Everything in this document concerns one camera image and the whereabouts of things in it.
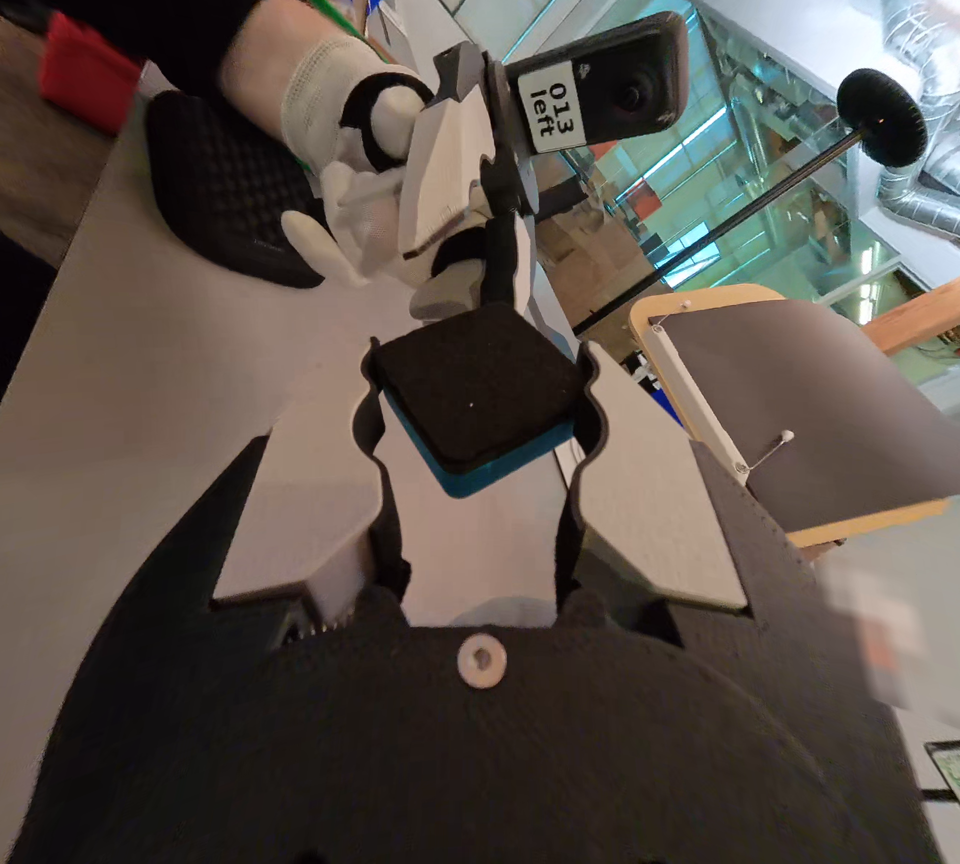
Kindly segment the silver spiral duct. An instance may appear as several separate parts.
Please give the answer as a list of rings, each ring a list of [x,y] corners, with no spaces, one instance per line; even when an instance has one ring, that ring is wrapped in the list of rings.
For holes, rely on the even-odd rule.
[[[937,0],[850,0],[879,23],[886,54],[916,71],[918,107],[928,142],[920,158],[884,171],[877,199],[913,225],[951,238],[959,233],[958,15]]]

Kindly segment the black pole stand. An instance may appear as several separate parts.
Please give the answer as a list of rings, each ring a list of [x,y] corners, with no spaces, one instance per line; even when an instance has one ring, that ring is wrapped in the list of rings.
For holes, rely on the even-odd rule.
[[[854,70],[843,79],[838,88],[836,107],[839,117],[848,126],[848,133],[844,137],[818,152],[787,174],[786,178],[708,230],[692,244],[683,246],[642,280],[574,325],[574,336],[580,337],[592,330],[618,308],[641,296],[709,245],[766,210],[847,151],[860,147],[871,161],[892,169],[907,167],[924,156],[929,144],[926,120],[918,103],[894,78],[872,68]]]

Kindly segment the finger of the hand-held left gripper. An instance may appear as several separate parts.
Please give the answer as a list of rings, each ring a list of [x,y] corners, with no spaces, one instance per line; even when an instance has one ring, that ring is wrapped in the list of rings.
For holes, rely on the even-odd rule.
[[[510,306],[531,321],[536,250],[526,219],[514,211],[498,214],[486,221],[484,233],[480,306]]]
[[[398,206],[397,246],[404,260],[424,254],[470,207],[481,165],[496,145],[480,91],[427,106],[414,122]]]

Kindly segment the cardboard box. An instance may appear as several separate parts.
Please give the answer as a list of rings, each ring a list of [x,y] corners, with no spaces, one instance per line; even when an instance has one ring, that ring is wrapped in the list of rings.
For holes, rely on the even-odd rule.
[[[620,218],[587,213],[546,218],[535,225],[539,263],[550,278],[605,284],[652,272],[638,237]]]

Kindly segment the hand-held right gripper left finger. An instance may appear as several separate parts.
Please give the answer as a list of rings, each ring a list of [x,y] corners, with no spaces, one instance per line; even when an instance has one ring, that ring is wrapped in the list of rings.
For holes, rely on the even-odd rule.
[[[345,622],[378,587],[402,603],[412,577],[389,472],[380,342],[344,365],[322,361],[279,413],[212,594],[239,606],[290,597],[321,625]]]

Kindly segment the whiteboard with green writing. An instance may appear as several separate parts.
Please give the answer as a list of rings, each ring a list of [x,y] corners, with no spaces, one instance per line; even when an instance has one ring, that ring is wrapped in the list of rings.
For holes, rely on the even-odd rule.
[[[927,742],[923,749],[940,774],[945,791],[950,794],[945,800],[959,804],[959,740]]]

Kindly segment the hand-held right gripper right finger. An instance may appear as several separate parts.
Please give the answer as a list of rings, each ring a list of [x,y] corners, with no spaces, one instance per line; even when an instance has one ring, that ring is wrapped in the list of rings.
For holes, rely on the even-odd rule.
[[[557,604],[587,545],[656,598],[738,614],[748,598],[687,432],[594,342],[574,413],[583,452],[557,534]]]

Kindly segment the red panel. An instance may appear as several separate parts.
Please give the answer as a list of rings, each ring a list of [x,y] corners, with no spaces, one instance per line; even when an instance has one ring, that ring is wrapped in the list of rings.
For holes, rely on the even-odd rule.
[[[640,178],[630,187],[624,197],[624,204],[639,221],[648,220],[663,206],[661,197],[646,177]]]

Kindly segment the red plastic bin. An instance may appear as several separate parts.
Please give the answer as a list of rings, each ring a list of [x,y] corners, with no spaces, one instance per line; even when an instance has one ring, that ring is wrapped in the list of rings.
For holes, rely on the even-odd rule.
[[[126,122],[145,66],[145,59],[127,55],[89,25],[55,11],[46,30],[38,93],[114,138]]]

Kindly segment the blue black foam eraser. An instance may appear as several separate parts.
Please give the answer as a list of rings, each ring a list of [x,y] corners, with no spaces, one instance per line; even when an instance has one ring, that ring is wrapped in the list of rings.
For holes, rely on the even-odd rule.
[[[456,499],[568,441],[586,389],[576,360],[504,303],[375,343],[368,366],[438,485]]]

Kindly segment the person's left hand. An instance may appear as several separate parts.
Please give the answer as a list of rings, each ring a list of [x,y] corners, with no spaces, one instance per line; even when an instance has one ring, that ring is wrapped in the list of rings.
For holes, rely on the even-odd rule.
[[[480,174],[461,222],[418,257],[404,260],[399,252],[405,165],[414,124],[430,100],[430,89],[412,71],[387,64],[357,38],[340,35],[307,52],[286,86],[280,110],[282,140],[318,178],[325,218],[320,223],[286,211],[281,218],[285,236],[328,281],[361,286],[387,275],[403,282],[414,290],[411,315],[424,322],[479,306],[481,250],[436,275],[431,270],[445,243],[462,233],[484,239],[486,224]]]

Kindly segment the black honeycomb pad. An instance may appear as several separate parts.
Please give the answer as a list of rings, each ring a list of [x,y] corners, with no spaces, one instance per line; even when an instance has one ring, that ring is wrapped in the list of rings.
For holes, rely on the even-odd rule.
[[[228,105],[178,90],[150,100],[145,133],[153,197],[181,243],[248,278],[298,290],[322,284],[282,229],[288,210],[326,222],[282,144]]]

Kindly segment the wooden ceiling beam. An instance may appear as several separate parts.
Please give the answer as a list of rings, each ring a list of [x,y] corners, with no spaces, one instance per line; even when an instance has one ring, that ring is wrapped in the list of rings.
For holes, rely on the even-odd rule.
[[[892,356],[958,326],[959,278],[955,278],[873,318],[861,330],[883,354]]]

